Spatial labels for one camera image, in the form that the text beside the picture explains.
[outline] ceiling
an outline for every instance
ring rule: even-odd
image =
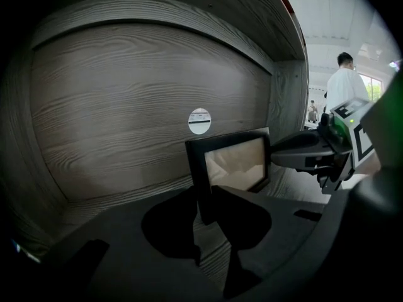
[[[389,63],[400,51],[379,14],[367,0],[289,0],[307,44],[310,88],[326,90],[338,69],[337,56],[348,52],[357,71],[387,85]]]

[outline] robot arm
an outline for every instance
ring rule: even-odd
[[[297,132],[271,147],[271,161],[317,175],[322,193],[333,194],[374,148],[360,121],[371,102],[353,98],[323,114],[316,130]]]

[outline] man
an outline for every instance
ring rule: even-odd
[[[353,97],[369,100],[363,79],[354,70],[352,56],[341,53],[338,56],[338,64],[340,69],[327,82],[327,113]]]
[[[313,122],[313,124],[316,123],[316,113],[317,113],[317,109],[315,106],[315,101],[311,100],[310,102],[310,106],[308,109],[308,122]]]
[[[323,108],[323,113],[326,113],[326,105],[325,105],[325,107]]]

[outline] white shirt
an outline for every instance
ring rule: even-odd
[[[353,97],[369,100],[364,81],[356,71],[340,68],[327,82],[326,113]]]

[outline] window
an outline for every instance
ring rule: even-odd
[[[360,74],[360,76],[364,81],[370,100],[375,102],[380,99],[382,95],[382,82],[366,75]]]

